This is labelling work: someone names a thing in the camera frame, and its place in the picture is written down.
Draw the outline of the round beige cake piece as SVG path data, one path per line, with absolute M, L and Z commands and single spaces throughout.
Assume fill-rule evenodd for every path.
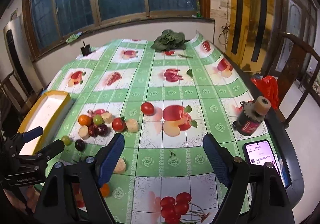
M 120 158 L 113 170 L 114 174 L 123 174 L 126 171 L 126 162 L 123 158 Z

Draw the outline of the small orange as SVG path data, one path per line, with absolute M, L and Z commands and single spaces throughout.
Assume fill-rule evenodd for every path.
M 110 186 L 108 183 L 105 183 L 101 186 L 100 192 L 103 197 L 108 197 L 110 195 Z

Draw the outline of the red tomato alone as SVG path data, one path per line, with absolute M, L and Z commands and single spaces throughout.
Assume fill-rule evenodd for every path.
M 146 116 L 152 116 L 155 113 L 155 108 L 150 102 L 144 102 L 140 106 L 140 110 Z

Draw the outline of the green grape alone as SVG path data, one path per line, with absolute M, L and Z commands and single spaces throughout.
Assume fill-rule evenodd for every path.
M 67 135 L 61 137 L 61 141 L 64 143 L 65 146 L 69 146 L 72 143 L 72 140 Z

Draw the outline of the black grape alone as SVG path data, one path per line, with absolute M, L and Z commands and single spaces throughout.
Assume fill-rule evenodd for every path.
M 86 143 L 82 139 L 77 139 L 75 141 L 75 149 L 77 151 L 84 151 L 86 148 Z

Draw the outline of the yellow-edged white foam tray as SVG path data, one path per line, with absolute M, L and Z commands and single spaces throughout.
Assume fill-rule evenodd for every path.
M 73 100 L 65 91 L 45 92 L 33 105 L 18 129 L 18 132 L 29 132 L 40 126 L 43 134 L 25 143 L 20 154 L 34 155 L 50 144 L 72 105 Z

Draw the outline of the beige cake piece left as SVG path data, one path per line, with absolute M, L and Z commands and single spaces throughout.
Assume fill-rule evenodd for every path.
M 89 132 L 88 132 L 88 126 L 82 125 L 78 131 L 78 135 L 80 136 L 81 139 L 86 140 L 90 137 Z

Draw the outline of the dark red jujube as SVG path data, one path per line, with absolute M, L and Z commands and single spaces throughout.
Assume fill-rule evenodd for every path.
M 98 136 L 98 129 L 97 129 L 97 126 L 95 124 L 90 125 L 88 127 L 88 134 L 91 137 L 97 137 Z

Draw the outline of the wooden chair left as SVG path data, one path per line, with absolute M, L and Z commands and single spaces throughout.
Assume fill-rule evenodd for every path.
M 26 100 L 13 85 L 11 78 L 18 82 L 27 96 Z M 14 70 L 1 81 L 1 133 L 4 137 L 12 137 L 17 133 L 20 124 L 37 101 L 37 98 L 38 93 L 32 91 L 31 94 L 28 94 L 22 87 Z

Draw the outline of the wooden chair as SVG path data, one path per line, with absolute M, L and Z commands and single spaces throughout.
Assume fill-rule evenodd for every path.
M 276 36 L 279 40 L 289 40 L 292 42 L 291 54 L 289 55 L 289 58 L 285 63 L 285 66 L 282 69 L 280 75 L 277 76 L 278 99 L 279 103 L 281 103 L 285 95 L 291 88 L 292 84 L 294 84 L 298 74 L 300 73 L 303 62 L 305 60 L 305 56 L 307 54 L 310 54 L 310 56 L 312 56 L 317 62 L 319 62 L 319 54 L 317 54 L 317 52 L 310 45 L 308 45 L 308 43 L 292 33 L 283 32 L 280 29 L 277 29 Z M 288 117 L 285 117 L 280 109 L 277 108 L 275 110 L 276 115 L 285 128 L 289 127 L 289 123 L 306 100 L 308 94 L 310 93 L 310 90 L 312 89 L 313 83 L 317 78 L 318 73 L 319 64 L 316 65 L 315 71 L 310 78 L 310 81 L 306 85 L 304 93 L 302 94 L 301 98 Z
M 11 78 L 18 82 L 27 96 L 26 100 L 13 85 Z M 14 70 L 1 81 L 1 133 L 4 137 L 12 137 L 17 133 L 20 124 L 37 101 L 37 98 L 38 93 L 32 91 L 31 94 L 28 94 L 22 87 Z

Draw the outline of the smartphone with lit screen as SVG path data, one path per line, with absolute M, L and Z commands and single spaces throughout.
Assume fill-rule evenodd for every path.
M 275 166 L 284 187 L 287 188 L 291 184 L 291 179 L 282 158 L 273 152 L 271 143 L 268 140 L 262 139 L 257 142 L 247 142 L 242 146 L 242 150 L 248 163 L 264 165 L 266 162 L 270 162 Z

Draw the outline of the red tomato with stem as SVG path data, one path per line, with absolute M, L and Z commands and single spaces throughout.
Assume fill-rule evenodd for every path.
M 126 129 L 125 118 L 117 117 L 112 121 L 112 128 L 115 132 L 123 132 Z

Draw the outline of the green grape in pile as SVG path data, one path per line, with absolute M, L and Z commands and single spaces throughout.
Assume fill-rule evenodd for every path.
M 94 115 L 92 118 L 92 121 L 93 121 L 93 124 L 95 125 L 101 125 L 104 123 L 102 116 L 99 114 Z

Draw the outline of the beige cake cube upper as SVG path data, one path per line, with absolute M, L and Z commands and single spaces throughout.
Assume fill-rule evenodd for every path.
M 101 117 L 103 119 L 103 121 L 106 123 L 106 124 L 111 124 L 113 122 L 113 115 L 110 113 L 110 112 L 104 112 L 101 114 Z

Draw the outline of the beige cake cube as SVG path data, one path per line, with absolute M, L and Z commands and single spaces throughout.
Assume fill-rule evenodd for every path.
M 128 132 L 135 133 L 139 131 L 139 123 L 136 119 L 130 118 L 125 121 Z
M 103 121 L 106 123 L 106 124 L 111 124 L 113 122 L 113 115 L 110 113 L 110 112 L 104 112 L 101 114 L 101 117 L 103 119 Z

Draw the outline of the beige cake cube right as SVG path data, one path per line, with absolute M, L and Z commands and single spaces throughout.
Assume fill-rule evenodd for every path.
M 139 123 L 136 119 L 130 118 L 125 121 L 128 132 L 135 133 L 139 131 Z

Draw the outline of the green fruit-print tablecloth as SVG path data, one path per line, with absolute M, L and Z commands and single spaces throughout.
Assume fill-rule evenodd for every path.
M 232 123 L 241 104 L 253 96 L 221 51 L 197 34 L 184 50 L 164 53 L 142 39 L 116 39 L 78 56 L 55 75 L 48 90 L 70 94 L 73 105 L 54 135 L 72 143 L 56 161 L 76 163 L 108 145 L 115 134 L 89 137 L 84 151 L 75 149 L 82 114 L 93 118 L 110 112 L 114 119 L 134 118 L 139 131 L 123 135 L 123 174 L 113 174 L 105 201 L 118 223 L 168 223 L 167 202 L 179 205 L 178 223 L 210 223 L 226 194 L 206 157 L 203 138 L 212 134 L 233 156 L 244 156 L 247 142 L 266 139 L 274 148 L 265 123 L 243 136 Z M 192 69 L 193 77 L 186 74 Z M 150 102 L 155 113 L 144 115 Z

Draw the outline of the red plastic bag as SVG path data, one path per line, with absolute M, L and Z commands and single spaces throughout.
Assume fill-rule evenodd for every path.
M 273 76 L 268 75 L 263 78 L 252 77 L 251 81 L 261 94 L 270 101 L 271 107 L 274 110 L 278 109 L 280 101 L 277 80 Z

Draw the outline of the small green leaf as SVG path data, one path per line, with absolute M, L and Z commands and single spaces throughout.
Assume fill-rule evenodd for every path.
M 190 77 L 193 77 L 192 69 L 187 70 L 186 74 Z

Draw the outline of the small black box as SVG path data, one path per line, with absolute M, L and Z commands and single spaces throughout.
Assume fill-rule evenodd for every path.
M 91 46 L 89 44 L 85 44 L 85 42 L 83 42 L 83 46 L 80 48 L 80 50 L 84 57 L 92 53 Z

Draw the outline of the green cloth on sill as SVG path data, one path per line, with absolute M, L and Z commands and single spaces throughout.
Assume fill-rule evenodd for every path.
M 78 32 L 78 33 L 76 33 L 76 34 L 70 35 L 70 36 L 66 39 L 66 43 L 67 43 L 67 44 L 71 44 L 72 42 L 76 41 L 81 35 L 82 35 L 82 32 Z

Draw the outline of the wooden chair right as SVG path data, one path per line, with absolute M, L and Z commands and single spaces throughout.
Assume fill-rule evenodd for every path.
M 280 75 L 277 76 L 278 99 L 279 103 L 281 103 L 285 95 L 291 88 L 292 84 L 294 84 L 298 74 L 300 73 L 303 62 L 305 60 L 305 56 L 307 54 L 310 54 L 310 56 L 312 56 L 317 62 L 319 62 L 319 54 L 317 54 L 317 52 L 310 45 L 308 45 L 308 43 L 292 33 L 283 32 L 280 29 L 277 29 L 276 36 L 279 40 L 289 40 L 292 42 L 291 54 L 289 55 L 289 58 L 285 63 L 285 66 L 282 69 Z M 319 64 L 316 65 L 315 71 L 310 78 L 310 81 L 306 85 L 304 93 L 302 94 L 301 98 L 288 117 L 285 117 L 280 109 L 277 108 L 275 110 L 276 115 L 285 128 L 289 127 L 289 123 L 306 100 L 308 94 L 310 93 L 310 90 L 312 89 L 313 83 L 317 78 L 318 73 Z

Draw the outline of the green leafy vegetable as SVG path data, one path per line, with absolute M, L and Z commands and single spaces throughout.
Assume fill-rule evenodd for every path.
M 183 32 L 174 32 L 170 29 L 164 30 L 162 34 L 155 39 L 151 48 L 157 52 L 166 52 L 171 50 L 184 50 L 185 35 Z

